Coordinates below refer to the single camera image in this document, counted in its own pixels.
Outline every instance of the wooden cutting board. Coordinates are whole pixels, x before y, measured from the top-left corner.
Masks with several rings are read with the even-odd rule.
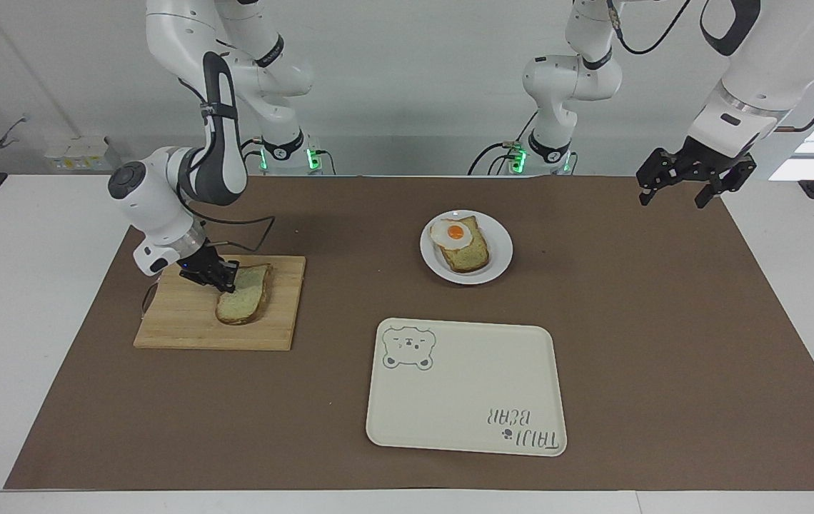
[[[276,255],[224,255],[240,266],[273,266],[263,318],[249,325],[224,325],[215,315],[220,292],[179,276],[178,266],[163,271],[155,296],[137,331],[136,348],[289,351],[296,327],[306,258]]]

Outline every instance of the bear illustration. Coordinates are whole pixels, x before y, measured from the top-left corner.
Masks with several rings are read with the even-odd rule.
[[[426,371],[433,367],[436,334],[429,330],[420,330],[415,326],[389,328],[381,335],[381,342],[385,345],[385,357],[382,358],[385,368],[409,364]]]

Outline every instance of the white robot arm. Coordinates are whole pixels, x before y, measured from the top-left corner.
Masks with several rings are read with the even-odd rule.
[[[617,0],[623,3],[646,0]],[[524,89],[537,102],[534,128],[522,140],[527,153],[525,175],[548,175],[563,168],[578,117],[567,110],[569,100],[607,100],[623,80],[613,58],[613,24],[606,0],[576,0],[566,25],[566,40],[574,56],[531,59],[524,69]]]
[[[134,257],[147,276],[179,263],[185,278],[232,291],[238,263],[218,256],[183,201],[226,206],[243,193],[237,96],[256,110],[266,159],[312,169],[307,137],[283,104],[309,91],[311,71],[284,50],[259,0],[147,0],[146,36],[160,64],[201,101],[205,146],[160,148],[127,163],[110,178],[109,194],[145,234]]]
[[[702,208],[736,191],[756,167],[750,147],[771,134],[814,82],[814,0],[730,0],[733,25],[707,42],[730,66],[687,131],[682,149],[656,149],[636,173],[648,205],[658,189],[683,180],[708,182]]]

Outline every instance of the fried egg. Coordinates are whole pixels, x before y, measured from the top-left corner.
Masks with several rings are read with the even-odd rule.
[[[446,250],[460,250],[473,240],[470,228],[455,219],[439,219],[429,230],[433,243]]]

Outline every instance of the brown mat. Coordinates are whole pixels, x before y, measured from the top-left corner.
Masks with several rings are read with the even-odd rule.
[[[814,489],[814,363],[723,204],[697,211],[695,192],[642,208],[631,178],[255,178],[220,214],[276,214],[263,252],[308,258],[284,353],[133,348],[150,280],[131,231],[6,487]],[[501,279],[453,286],[423,264],[421,228],[450,208],[511,232]],[[372,445],[390,316],[547,328],[566,452]]]

